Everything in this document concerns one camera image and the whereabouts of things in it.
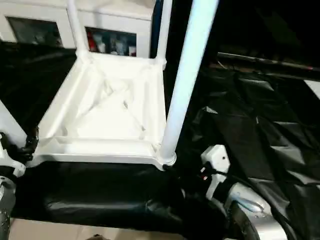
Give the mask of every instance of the white vertical pole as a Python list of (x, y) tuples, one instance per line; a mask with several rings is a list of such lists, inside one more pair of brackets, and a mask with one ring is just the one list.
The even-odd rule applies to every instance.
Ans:
[(171, 10), (172, 0), (163, 0), (159, 42), (158, 49), (156, 52), (156, 60), (163, 64), (166, 63), (166, 51), (170, 27)]
[(77, 51), (88, 51), (88, 39), (85, 37), (87, 34), (85, 33), (85, 29), (79, 20), (75, 0), (67, 1), (67, 10)]
[(27, 135), (25, 131), (17, 123), (2, 101), (0, 101), (0, 132), (5, 133), (19, 148), (26, 145)]
[(191, 94), (206, 49), (219, 0), (193, 0), (169, 114), (158, 157), (173, 165)]

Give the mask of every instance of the silver robotic arm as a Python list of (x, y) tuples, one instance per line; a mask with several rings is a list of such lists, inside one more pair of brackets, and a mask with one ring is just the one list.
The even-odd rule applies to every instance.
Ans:
[[(209, 147), (202, 155), (205, 166), (221, 173), (227, 173), (230, 162), (223, 145)], [(221, 204), (225, 213), (239, 227), (245, 240), (287, 240), (288, 237), (282, 226), (272, 215), (271, 207), (265, 199), (250, 187), (240, 182), (235, 183), (229, 190), (227, 199), (221, 203), (213, 196), (219, 184), (226, 177), (222, 174), (212, 174), (211, 183), (206, 197), (216, 204)]]
[[(12, 179), (21, 177), (26, 166), (21, 162), (13, 160), (2, 145), (2, 135), (0, 134), (0, 168), (12, 168)], [(10, 233), (10, 217), (16, 203), (16, 184), (0, 173), (0, 240), (8, 240)]]

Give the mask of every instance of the tile floor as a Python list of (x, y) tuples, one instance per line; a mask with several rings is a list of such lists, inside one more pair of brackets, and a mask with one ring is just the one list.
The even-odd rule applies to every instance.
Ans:
[(86, 240), (96, 234), (109, 240), (183, 240), (177, 234), (23, 219), (12, 220), (9, 240)]

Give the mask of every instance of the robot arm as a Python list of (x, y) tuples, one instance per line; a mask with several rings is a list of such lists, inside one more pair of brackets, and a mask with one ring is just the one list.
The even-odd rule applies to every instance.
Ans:
[[(230, 162), (223, 145), (209, 147), (201, 155), (201, 159), (204, 164), (202, 173), (214, 173), (212, 170), (216, 170), (226, 174), (229, 170)], [(214, 193), (218, 185), (223, 184), (225, 180), (224, 175), (212, 174), (206, 198), (217, 202)], [(288, 239), (282, 226), (273, 217), (267, 201), (242, 183), (237, 182), (229, 188), (226, 201), (222, 205), (226, 214), (239, 227), (245, 240)]]
[[(10, 143), (6, 135), (0, 132), (0, 240), (8, 240), (10, 233), (10, 216), (16, 203), (16, 184), (14, 180), (24, 175), (26, 163), (32, 157), (38, 137), (27, 137), (26, 146), (18, 148)], [(8, 150), (13, 150), (15, 158), (13, 160)], [(11, 168), (12, 174), (3, 174), (4, 167)]]

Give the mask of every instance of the black fabric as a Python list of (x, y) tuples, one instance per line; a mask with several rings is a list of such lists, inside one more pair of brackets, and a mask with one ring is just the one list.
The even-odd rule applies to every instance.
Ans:
[[(38, 124), (75, 60), (74, 52), (46, 49), (1, 43), (10, 63), (1, 71), (14, 77), (1, 79), (0, 99), (26, 129)], [(169, 64), (167, 106), (175, 74)], [(45, 162), (18, 179), (13, 216), (178, 232), (190, 239), (214, 232), (219, 239), (225, 219), (199, 195), (193, 176), (200, 154), (224, 144), (230, 172), (257, 186), (277, 210), (289, 239), (319, 239), (319, 104), (303, 81), (202, 70), (176, 151), (179, 184), (149, 165)]]
[(75, 50), (0, 42), (0, 56), (0, 99), (32, 133), (74, 64)]
[(14, 217), (182, 232), (182, 192), (151, 165), (45, 162), (17, 186)]
[(319, 239), (319, 105), (304, 81), (204, 70), (179, 140), (177, 167), (191, 175), (208, 146), (225, 145), (230, 173), (256, 185), (289, 239)]

